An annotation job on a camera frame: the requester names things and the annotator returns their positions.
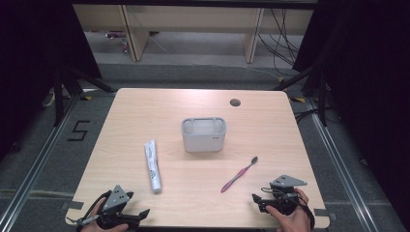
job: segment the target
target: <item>hand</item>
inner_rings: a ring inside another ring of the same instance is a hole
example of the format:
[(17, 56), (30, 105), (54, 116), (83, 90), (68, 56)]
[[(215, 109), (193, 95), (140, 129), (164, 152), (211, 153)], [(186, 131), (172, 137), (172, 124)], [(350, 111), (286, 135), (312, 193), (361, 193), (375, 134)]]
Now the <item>hand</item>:
[[(308, 203), (308, 197), (305, 193), (298, 188), (295, 188), (295, 191), (299, 193), (306, 202), (301, 200), (300, 203), (306, 205)], [(300, 206), (296, 207), (295, 211), (289, 216), (281, 214), (270, 205), (266, 206), (266, 210), (280, 223), (280, 227), (277, 230), (278, 232), (310, 232), (310, 219)]]
[[(97, 212), (99, 211), (99, 208), (100, 208), (101, 204), (104, 202), (104, 200), (105, 200), (105, 198), (101, 199), (99, 201), (99, 203), (96, 204), (93, 211), (91, 211), (89, 217), (92, 217), (92, 216), (97, 214)], [(108, 229), (108, 230), (103, 230), (99, 227), (99, 225), (97, 224), (96, 221), (91, 221), (89, 224), (87, 224), (86, 226), (84, 226), (81, 229), (81, 232), (124, 232), (127, 229), (128, 229), (127, 224), (120, 224), (120, 225), (115, 226), (114, 228), (111, 228), (111, 229)]]

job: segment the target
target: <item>white container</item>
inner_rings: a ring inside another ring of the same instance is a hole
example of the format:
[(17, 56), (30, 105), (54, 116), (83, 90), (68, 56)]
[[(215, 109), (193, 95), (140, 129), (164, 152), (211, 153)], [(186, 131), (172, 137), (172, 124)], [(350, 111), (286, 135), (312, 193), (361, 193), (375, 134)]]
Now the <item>white container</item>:
[(226, 124), (222, 118), (188, 118), (181, 131), (187, 152), (217, 152), (222, 150)]

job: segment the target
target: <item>toothbrush handle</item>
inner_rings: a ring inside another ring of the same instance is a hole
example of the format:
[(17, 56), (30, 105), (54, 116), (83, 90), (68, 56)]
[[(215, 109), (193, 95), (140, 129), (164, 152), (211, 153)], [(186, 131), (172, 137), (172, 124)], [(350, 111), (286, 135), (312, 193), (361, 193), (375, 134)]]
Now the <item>toothbrush handle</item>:
[(221, 193), (225, 192), (226, 190), (229, 189), (229, 187), (232, 186), (232, 184), (238, 180), (238, 178), (240, 178), (242, 175), (244, 175), (244, 173), (249, 169), (249, 166), (242, 168), (241, 171), (238, 172), (238, 174), (236, 174), (236, 176), (230, 180), (228, 183), (226, 183), (226, 185), (223, 186), (223, 188), (220, 190)]

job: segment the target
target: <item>wooden table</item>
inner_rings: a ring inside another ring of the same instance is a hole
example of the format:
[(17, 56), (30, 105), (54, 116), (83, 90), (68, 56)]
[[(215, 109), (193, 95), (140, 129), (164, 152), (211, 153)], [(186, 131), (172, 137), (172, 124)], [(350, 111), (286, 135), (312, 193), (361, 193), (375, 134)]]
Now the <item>wooden table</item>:
[[(240, 106), (232, 106), (237, 99)], [(227, 132), (223, 149), (190, 154), (184, 150), (181, 123), (191, 117), (221, 117)], [(154, 194), (144, 144), (156, 139), (162, 191)], [(225, 193), (220, 189), (258, 156), (259, 161)], [(283, 92), (192, 89), (121, 89), (73, 201), (81, 218), (103, 193), (120, 185), (134, 196), (124, 214), (151, 209), (141, 226), (274, 228), (278, 222), (259, 212), (253, 193), (281, 174), (307, 182), (301, 189), (309, 207), (325, 209), (288, 98)], [(316, 217), (316, 228), (329, 226)]]

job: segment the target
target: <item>toothpaste tube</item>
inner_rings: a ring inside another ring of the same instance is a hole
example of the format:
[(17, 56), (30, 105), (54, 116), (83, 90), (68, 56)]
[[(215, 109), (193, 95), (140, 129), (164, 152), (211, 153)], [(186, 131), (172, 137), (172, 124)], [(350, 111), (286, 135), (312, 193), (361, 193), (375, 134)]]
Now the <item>toothpaste tube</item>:
[(154, 193), (161, 191), (161, 178), (158, 170), (157, 151), (155, 139), (145, 143), (145, 156), (147, 157), (148, 170), (151, 178), (151, 186)]

